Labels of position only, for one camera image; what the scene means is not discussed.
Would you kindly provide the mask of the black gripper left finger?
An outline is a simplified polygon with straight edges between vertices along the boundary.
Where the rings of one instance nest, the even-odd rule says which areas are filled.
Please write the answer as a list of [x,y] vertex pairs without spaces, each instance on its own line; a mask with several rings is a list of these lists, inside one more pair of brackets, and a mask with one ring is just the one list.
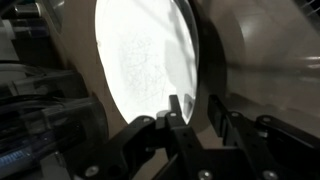
[[170,113],[169,113],[170,120],[174,124],[183,124],[184,120],[182,117],[182,111],[179,104],[178,96],[170,95],[169,102],[170,102]]

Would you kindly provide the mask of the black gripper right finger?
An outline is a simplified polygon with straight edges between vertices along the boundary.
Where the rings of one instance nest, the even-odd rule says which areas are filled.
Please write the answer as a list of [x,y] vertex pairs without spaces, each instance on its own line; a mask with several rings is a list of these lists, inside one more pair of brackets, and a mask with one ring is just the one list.
[[228,110],[216,95],[209,96],[207,114],[217,136],[222,139],[223,145],[233,146]]

